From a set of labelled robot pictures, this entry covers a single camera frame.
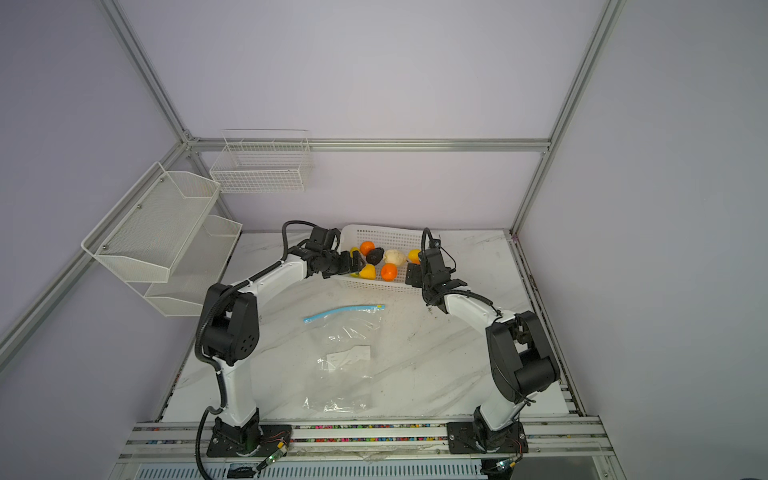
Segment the yellow peach fruit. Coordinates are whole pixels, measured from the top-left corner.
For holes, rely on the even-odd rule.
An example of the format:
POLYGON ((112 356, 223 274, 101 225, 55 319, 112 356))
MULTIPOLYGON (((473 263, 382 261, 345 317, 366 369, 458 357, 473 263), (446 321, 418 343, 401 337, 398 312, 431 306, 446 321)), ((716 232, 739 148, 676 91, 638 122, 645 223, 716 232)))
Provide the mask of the yellow peach fruit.
POLYGON ((359 272, 359 277, 365 280, 375 280, 377 278, 376 266, 372 264, 367 264, 359 272))

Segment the white garlic bulb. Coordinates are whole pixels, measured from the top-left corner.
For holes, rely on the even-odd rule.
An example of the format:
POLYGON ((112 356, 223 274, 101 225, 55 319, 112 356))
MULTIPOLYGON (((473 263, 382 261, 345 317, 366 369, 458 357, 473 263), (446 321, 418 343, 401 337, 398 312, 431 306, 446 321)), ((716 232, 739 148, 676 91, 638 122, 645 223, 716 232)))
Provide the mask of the white garlic bulb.
POLYGON ((399 268, 407 263, 407 256, 400 250, 390 249, 385 251, 383 261, 399 268))

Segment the clear zip top bag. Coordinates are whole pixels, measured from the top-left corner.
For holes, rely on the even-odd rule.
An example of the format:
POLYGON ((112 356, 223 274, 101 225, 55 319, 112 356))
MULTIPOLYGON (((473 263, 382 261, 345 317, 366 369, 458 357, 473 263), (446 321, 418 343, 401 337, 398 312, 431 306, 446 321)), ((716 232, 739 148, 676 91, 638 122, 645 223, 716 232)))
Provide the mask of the clear zip top bag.
POLYGON ((313 359, 306 409, 338 415, 370 407, 372 369, 385 313, 384 304, 349 305, 304 319, 313 359))

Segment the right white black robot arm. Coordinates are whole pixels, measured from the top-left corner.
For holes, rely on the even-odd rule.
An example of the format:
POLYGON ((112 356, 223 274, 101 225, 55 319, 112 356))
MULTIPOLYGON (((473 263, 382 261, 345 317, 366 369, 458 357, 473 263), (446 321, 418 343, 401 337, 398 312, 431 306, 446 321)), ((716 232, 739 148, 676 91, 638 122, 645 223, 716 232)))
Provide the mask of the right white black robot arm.
POLYGON ((528 452, 520 420, 535 396, 560 379, 560 367, 539 317, 532 311, 502 310, 455 278, 436 239, 426 239, 419 263, 407 267, 405 282, 421 290, 429 307, 457 317, 485 338, 494 389, 473 412, 469 423, 448 426, 453 453, 528 452))

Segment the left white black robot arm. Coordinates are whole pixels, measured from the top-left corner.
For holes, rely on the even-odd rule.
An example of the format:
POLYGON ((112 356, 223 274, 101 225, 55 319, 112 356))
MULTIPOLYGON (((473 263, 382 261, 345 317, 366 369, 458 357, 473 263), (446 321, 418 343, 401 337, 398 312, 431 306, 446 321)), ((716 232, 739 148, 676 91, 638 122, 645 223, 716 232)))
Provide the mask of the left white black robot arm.
POLYGON ((289 220, 281 228, 277 261, 236 284, 215 283, 205 295, 193 352, 214 370, 219 404, 206 408, 202 423, 214 418, 210 453, 250 456, 269 440, 260 426, 252 392, 249 357, 260 339, 259 309, 292 285, 314 275, 324 279, 359 273, 366 265, 358 251, 341 249, 341 231, 305 220, 289 220))

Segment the orange tangerine top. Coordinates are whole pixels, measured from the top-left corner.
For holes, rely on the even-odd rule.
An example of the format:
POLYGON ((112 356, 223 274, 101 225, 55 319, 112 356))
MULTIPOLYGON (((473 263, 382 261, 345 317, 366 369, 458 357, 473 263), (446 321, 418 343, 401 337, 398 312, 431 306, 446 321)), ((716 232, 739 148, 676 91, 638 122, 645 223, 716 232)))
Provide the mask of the orange tangerine top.
POLYGON ((363 256, 367 256, 371 251, 375 249, 375 244, 371 241, 364 241, 359 246, 359 251, 363 256))

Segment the orange tangerine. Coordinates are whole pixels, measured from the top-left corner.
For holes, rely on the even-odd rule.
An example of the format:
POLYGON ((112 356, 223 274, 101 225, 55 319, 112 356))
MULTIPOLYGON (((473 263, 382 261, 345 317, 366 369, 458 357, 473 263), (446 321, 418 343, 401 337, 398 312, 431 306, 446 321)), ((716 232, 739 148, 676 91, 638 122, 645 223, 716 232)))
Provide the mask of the orange tangerine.
POLYGON ((371 251, 375 249, 375 244, 371 241, 364 241, 359 246, 359 251, 363 256, 367 256, 371 251))
POLYGON ((398 276, 398 267, 392 263, 386 263, 380 270, 380 278, 386 282, 394 281, 398 276))

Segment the dark avocado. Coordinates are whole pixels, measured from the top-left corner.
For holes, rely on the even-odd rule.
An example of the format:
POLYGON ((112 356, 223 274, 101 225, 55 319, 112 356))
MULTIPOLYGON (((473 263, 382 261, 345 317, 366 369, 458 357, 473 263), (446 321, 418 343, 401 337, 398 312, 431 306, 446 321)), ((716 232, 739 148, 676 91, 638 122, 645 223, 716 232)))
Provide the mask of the dark avocado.
POLYGON ((381 247, 375 247, 366 254, 366 262, 370 265, 379 265, 384 258, 385 250, 381 247))

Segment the small yellow lemon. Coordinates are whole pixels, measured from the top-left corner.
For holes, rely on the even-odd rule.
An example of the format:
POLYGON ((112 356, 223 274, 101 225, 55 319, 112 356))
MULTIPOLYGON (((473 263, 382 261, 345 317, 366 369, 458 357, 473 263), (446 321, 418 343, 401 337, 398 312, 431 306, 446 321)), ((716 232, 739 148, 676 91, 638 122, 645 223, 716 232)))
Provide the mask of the small yellow lemon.
POLYGON ((421 251, 419 249, 411 250, 407 255, 407 261, 411 264, 419 265, 421 263, 421 251))

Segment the orange tangerine bottom left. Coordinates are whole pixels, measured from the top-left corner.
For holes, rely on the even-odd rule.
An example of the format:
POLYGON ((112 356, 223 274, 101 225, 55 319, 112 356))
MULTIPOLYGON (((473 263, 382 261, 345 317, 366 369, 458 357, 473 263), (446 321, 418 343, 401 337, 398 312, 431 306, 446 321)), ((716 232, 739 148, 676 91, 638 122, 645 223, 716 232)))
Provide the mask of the orange tangerine bottom left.
POLYGON ((386 282, 394 281, 398 276, 398 267, 392 263, 386 263, 380 270, 380 278, 386 282))

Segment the white perforated plastic basket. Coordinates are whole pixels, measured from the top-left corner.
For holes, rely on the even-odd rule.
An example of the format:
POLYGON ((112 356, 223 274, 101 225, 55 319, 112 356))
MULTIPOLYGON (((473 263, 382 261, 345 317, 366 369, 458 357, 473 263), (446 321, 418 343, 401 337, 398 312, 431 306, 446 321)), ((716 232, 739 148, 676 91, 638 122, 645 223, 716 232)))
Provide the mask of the white perforated plastic basket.
MULTIPOLYGON (((371 242, 376 248, 382 248, 384 251, 397 250, 407 255, 412 250, 421 248, 421 236, 421 230, 349 224, 341 229, 340 249, 352 250, 353 248, 360 247, 364 242, 371 242)), ((406 266, 399 266, 397 268, 397 276, 393 280, 382 279, 380 271, 384 264, 385 262, 381 261, 378 265, 374 266, 375 275, 373 277, 370 275, 363 277, 362 274, 349 274, 336 277, 336 280, 341 286, 347 288, 406 294, 419 293, 417 288, 405 283, 406 266)))

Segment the white mesh two-tier shelf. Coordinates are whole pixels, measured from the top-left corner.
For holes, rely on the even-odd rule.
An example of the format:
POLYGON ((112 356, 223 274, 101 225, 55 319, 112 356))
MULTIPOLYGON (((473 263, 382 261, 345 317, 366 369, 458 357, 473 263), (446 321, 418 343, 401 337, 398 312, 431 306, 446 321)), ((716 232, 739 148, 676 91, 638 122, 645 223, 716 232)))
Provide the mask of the white mesh two-tier shelf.
POLYGON ((219 184, 150 167, 81 242, 96 262, 165 317, 197 317, 242 225, 215 213, 219 184))

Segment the aluminium front rail base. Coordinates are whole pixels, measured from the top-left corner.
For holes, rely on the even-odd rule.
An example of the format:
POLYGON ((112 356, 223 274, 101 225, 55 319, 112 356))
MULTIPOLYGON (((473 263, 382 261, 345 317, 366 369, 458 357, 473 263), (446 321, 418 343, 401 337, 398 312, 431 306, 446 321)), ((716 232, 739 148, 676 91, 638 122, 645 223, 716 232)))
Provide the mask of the aluminium front rail base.
POLYGON ((266 423, 268 445, 229 452, 194 423, 140 423, 113 479, 622 479, 596 417, 527 418, 496 451, 457 420, 266 423))

